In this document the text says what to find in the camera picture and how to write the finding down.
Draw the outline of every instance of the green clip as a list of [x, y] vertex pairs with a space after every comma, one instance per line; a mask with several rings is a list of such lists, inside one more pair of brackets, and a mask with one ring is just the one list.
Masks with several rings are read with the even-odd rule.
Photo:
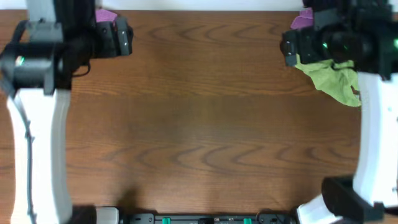
[[243, 224], [251, 224], [251, 218], [244, 218]]
[[162, 224], [170, 224], [172, 222], [171, 218], [163, 218]]

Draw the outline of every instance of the white wall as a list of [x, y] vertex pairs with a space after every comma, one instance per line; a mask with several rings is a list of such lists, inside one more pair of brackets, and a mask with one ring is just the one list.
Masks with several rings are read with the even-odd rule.
[[[24, 9], [26, 0], [0, 0], [0, 9]], [[297, 11], [302, 0], [97, 0], [109, 9], [211, 10], [211, 11]], [[398, 0], [390, 0], [398, 6]]]

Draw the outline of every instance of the green cloth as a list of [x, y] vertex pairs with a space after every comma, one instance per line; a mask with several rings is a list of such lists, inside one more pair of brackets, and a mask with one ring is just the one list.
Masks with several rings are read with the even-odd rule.
[[361, 101], [351, 89], [353, 87], [359, 90], [358, 74], [351, 69], [354, 63], [348, 61], [335, 64], [335, 70], [332, 69], [332, 65], [333, 60], [303, 65], [300, 63], [300, 57], [297, 56], [296, 68], [311, 77], [317, 90], [324, 91], [344, 105], [361, 106]]

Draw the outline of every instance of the wood grain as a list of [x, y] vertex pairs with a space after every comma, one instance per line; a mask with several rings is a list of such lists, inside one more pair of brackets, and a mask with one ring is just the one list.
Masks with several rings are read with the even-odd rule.
[[[74, 203], [160, 213], [289, 210], [319, 194], [324, 176], [355, 171], [359, 109], [284, 65], [279, 41], [297, 13], [119, 13], [134, 27], [133, 55], [93, 61], [73, 83]], [[0, 18], [4, 47], [25, 12]], [[8, 222], [14, 156], [5, 104], [0, 96], [0, 219]]]

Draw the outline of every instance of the purple object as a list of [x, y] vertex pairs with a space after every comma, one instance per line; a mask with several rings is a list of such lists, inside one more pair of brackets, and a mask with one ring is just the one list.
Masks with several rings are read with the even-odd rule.
[[117, 14], [105, 9], [98, 9], [95, 11], [95, 17], [97, 22], [114, 22], [117, 18]]
[[306, 9], [300, 12], [300, 15], [297, 16], [290, 28], [292, 29], [299, 29], [303, 27], [308, 27], [313, 25], [313, 15], [312, 9]]

